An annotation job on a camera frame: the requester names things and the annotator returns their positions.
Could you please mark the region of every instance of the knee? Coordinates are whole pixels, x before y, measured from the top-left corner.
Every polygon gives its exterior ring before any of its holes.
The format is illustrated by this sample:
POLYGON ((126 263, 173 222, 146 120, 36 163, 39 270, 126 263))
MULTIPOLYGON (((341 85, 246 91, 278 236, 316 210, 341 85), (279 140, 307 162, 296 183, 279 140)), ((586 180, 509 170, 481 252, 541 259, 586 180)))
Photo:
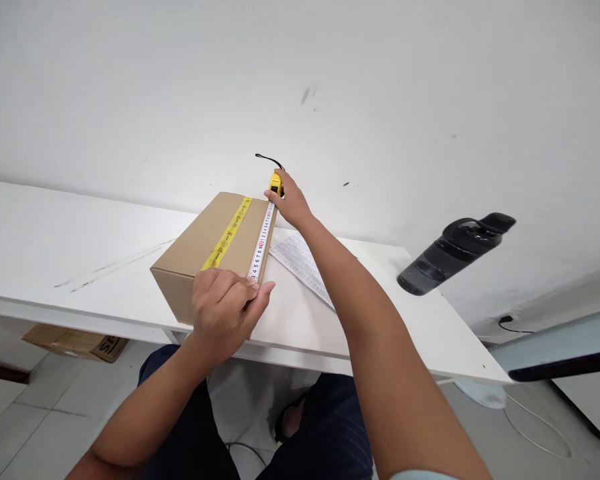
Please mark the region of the knee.
POLYGON ((357 395, 355 391, 355 383, 353 377, 348 375, 341 375, 339 373, 322 373, 318 382, 322 386, 329 389, 338 389, 342 392, 348 392, 352 395, 357 395))
POLYGON ((147 357, 140 367, 138 386, 158 370, 180 348, 180 345, 164 345, 147 357))

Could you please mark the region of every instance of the black water bottle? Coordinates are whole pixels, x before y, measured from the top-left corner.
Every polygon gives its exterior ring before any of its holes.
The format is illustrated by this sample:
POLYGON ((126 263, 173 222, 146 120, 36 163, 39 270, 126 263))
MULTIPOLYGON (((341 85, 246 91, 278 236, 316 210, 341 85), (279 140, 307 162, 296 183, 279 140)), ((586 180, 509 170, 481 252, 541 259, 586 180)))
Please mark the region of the black water bottle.
POLYGON ((422 255, 398 275, 398 283, 414 295, 424 295, 450 279, 486 252, 515 224, 504 213, 490 213, 482 220, 460 219, 444 229, 422 255))

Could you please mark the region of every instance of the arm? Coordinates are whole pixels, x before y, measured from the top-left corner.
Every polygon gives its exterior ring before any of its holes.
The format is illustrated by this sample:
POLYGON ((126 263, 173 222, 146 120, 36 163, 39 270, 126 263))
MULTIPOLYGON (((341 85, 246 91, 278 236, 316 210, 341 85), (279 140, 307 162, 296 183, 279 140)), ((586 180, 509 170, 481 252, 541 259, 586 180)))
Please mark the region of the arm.
POLYGON ((387 294, 314 218, 289 174, 275 172, 285 198, 270 191, 265 196, 304 237, 340 318, 380 478, 419 469, 490 479, 387 294))
POLYGON ((193 333, 120 405, 67 478, 136 478, 164 442, 193 390, 249 338, 274 286, 268 282, 260 287, 228 270, 198 273, 191 300, 196 311, 193 333))

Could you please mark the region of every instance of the black cable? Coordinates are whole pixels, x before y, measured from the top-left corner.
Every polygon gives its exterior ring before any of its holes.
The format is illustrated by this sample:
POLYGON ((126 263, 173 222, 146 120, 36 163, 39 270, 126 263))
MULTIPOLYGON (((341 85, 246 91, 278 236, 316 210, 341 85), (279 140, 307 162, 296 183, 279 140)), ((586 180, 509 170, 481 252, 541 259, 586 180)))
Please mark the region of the black cable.
POLYGON ((250 447, 246 443, 242 443, 242 442, 228 442, 228 443, 225 443, 225 446, 226 446, 227 450, 229 450, 229 451, 231 451, 231 446, 232 445, 240 445, 241 447, 248 448, 249 450, 251 450, 252 452, 254 452, 258 456, 258 458, 260 459, 260 461, 262 462, 262 464, 265 467, 267 466, 267 462, 265 462, 264 458, 262 458, 262 455, 260 455, 255 448, 250 447))
POLYGON ((512 331, 514 333, 535 333, 535 332, 532 332, 532 331, 529 331, 529 330, 512 330, 512 329, 508 329, 508 328, 502 326, 502 321, 503 321, 503 319, 498 320, 498 327, 502 328, 502 330, 512 331))
POLYGON ((282 170, 285 170, 285 168, 282 166, 282 164, 280 162, 278 162, 278 160, 274 160, 272 158, 269 157, 265 157, 264 155, 260 155, 259 153, 255 154, 256 157, 258 158, 266 158, 267 160, 271 160, 272 162, 274 162, 279 168, 282 168, 282 170))

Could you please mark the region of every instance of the person's left hand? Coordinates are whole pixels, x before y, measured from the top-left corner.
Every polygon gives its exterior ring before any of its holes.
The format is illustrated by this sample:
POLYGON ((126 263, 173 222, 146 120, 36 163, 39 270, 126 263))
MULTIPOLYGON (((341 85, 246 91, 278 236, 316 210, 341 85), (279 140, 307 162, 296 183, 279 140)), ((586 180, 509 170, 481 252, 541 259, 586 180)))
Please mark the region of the person's left hand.
POLYGON ((230 270, 208 269, 195 276, 192 340, 211 367, 232 356, 251 336, 274 286, 274 282, 260 286, 230 270))

